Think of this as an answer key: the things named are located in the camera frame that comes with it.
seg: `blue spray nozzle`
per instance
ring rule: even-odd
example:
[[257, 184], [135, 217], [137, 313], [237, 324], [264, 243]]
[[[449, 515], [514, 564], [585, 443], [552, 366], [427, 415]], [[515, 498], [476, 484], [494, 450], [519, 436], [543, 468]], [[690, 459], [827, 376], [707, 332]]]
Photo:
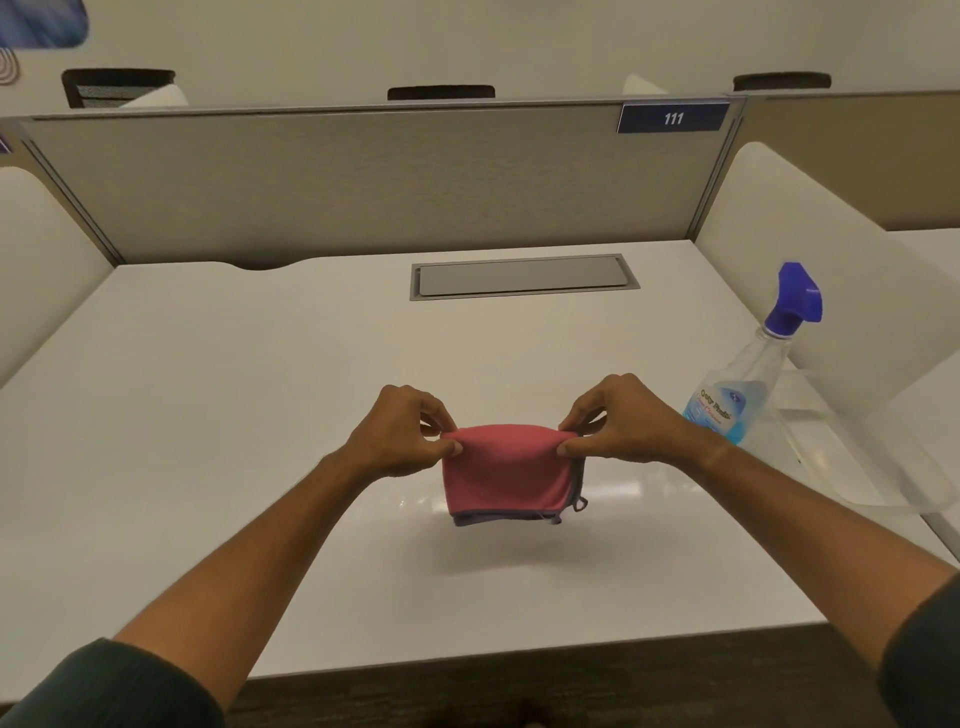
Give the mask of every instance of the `blue spray nozzle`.
[[793, 336], [804, 321], [817, 322], [824, 317], [824, 298], [803, 265], [783, 263], [780, 268], [780, 293], [777, 305], [763, 322], [774, 336]]

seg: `dark green sleeve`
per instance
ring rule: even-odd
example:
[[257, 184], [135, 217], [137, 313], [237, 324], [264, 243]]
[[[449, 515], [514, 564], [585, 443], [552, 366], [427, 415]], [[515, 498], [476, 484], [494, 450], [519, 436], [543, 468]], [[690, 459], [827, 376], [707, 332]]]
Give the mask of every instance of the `dark green sleeve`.
[[922, 604], [890, 641], [879, 687], [903, 728], [960, 726], [960, 577]]
[[0, 728], [213, 728], [224, 714], [190, 675], [150, 652], [97, 640], [61, 662]]

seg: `forearm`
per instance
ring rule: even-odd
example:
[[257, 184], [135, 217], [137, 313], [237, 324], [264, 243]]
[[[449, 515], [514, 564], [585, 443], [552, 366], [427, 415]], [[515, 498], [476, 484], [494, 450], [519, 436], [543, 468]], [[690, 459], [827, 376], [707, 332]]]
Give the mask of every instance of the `forearm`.
[[949, 564], [707, 430], [679, 464], [873, 666]]
[[328, 455], [115, 639], [182, 668], [226, 708], [363, 480], [342, 455]]

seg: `hand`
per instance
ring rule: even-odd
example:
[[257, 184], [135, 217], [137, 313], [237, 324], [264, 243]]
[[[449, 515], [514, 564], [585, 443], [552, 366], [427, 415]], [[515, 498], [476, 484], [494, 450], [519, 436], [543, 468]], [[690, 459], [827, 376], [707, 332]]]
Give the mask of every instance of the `hand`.
[[[595, 418], [606, 411], [606, 416]], [[709, 430], [685, 419], [635, 375], [610, 375], [573, 402], [560, 429], [588, 437], [567, 440], [565, 457], [615, 457], [677, 465], [710, 447]]]
[[433, 395], [388, 384], [338, 453], [369, 482], [411, 475], [463, 451], [453, 440], [426, 439], [456, 428], [444, 403]]

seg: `blue object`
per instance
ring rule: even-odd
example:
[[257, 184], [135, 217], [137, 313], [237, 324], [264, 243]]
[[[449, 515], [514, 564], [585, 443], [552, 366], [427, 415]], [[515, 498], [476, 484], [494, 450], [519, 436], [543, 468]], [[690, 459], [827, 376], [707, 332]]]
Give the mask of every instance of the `blue object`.
[[0, 0], [0, 48], [76, 48], [89, 33], [84, 0]]
[[788, 339], [804, 321], [816, 323], [823, 318], [823, 296], [804, 266], [797, 262], [783, 263], [777, 304], [763, 327], [774, 336]]

